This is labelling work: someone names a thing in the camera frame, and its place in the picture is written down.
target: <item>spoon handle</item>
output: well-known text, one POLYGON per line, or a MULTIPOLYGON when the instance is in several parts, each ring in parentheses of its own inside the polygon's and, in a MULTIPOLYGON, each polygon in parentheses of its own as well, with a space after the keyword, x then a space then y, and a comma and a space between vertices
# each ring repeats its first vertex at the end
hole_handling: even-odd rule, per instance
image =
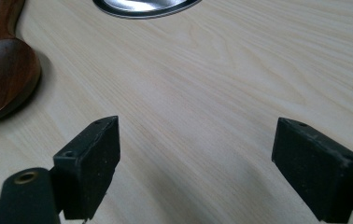
POLYGON ((25 0, 0 0, 0 39, 15 37, 16 24, 25 0))

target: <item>wooden spoon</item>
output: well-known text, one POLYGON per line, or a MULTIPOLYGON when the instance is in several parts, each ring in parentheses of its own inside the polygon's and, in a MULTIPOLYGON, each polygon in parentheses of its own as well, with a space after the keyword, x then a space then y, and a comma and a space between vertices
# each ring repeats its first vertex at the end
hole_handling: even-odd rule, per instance
POLYGON ((35 89, 40 62, 15 36, 25 0, 0 0, 0 118, 20 105, 35 89))

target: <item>light wooden table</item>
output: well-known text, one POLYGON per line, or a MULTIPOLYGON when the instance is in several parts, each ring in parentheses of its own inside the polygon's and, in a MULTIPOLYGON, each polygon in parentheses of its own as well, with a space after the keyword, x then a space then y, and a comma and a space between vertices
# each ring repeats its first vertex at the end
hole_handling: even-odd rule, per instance
POLYGON ((277 119, 353 150, 353 0, 204 0, 146 21, 27 0, 17 34, 43 77, 0 121, 0 189, 119 115, 121 161, 90 223, 318 223, 271 162, 277 119))

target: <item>table surface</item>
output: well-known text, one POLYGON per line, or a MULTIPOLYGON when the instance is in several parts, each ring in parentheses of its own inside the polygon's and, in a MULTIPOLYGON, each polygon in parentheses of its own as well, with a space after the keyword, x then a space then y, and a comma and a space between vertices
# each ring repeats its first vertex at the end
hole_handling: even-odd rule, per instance
POLYGON ((318 223, 271 161, 277 119, 353 150, 353 0, 204 0, 142 21, 27 0, 17 37, 43 77, 0 120, 0 189, 118 115, 121 161, 91 223, 318 223))

